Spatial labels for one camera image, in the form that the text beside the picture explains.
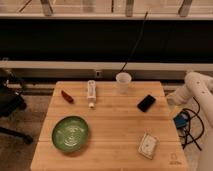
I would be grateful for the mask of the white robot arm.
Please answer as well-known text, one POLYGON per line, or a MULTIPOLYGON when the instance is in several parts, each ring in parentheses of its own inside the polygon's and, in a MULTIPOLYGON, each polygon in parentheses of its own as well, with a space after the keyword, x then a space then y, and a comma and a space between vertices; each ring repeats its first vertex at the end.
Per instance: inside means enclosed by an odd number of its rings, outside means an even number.
POLYGON ((167 95, 167 99, 177 106, 186 104, 192 97, 199 102, 210 125, 196 171, 213 171, 213 77, 189 72, 184 78, 184 84, 167 95))

